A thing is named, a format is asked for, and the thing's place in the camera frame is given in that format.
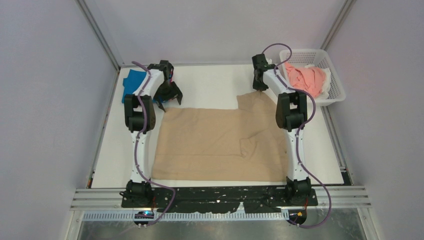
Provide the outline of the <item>beige t shirt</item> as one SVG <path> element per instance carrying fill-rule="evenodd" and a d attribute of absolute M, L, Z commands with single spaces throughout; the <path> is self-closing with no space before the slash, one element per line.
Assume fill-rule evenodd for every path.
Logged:
<path fill-rule="evenodd" d="M 169 108 L 159 128 L 156 180 L 283 182 L 289 169 L 276 104 L 265 93 L 237 96 L 236 109 Z"/>

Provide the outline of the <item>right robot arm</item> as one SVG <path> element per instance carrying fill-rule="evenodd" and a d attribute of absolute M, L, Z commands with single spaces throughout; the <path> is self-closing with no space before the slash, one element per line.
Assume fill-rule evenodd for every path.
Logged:
<path fill-rule="evenodd" d="M 302 167 L 307 96 L 283 80 L 276 65 L 268 63 L 263 53 L 252 57 L 252 65 L 252 88 L 260 92 L 270 89 L 277 96 L 275 121 L 284 132 L 288 155 L 284 200 L 291 205 L 304 205 L 312 195 L 311 179 Z"/>

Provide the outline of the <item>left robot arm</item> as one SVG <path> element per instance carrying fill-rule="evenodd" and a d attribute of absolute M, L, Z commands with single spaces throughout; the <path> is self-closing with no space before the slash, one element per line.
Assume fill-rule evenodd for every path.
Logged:
<path fill-rule="evenodd" d="M 174 66 L 168 60 L 148 66 L 134 61 L 141 70 L 131 69 L 123 79 L 121 102 L 124 123 L 133 144 L 133 162 L 130 180 L 120 195 L 124 207 L 148 207 L 154 202 L 149 166 L 149 142 L 156 126 L 155 107 L 164 111 L 164 103 L 177 100 L 182 103 L 183 93 L 173 81 Z"/>

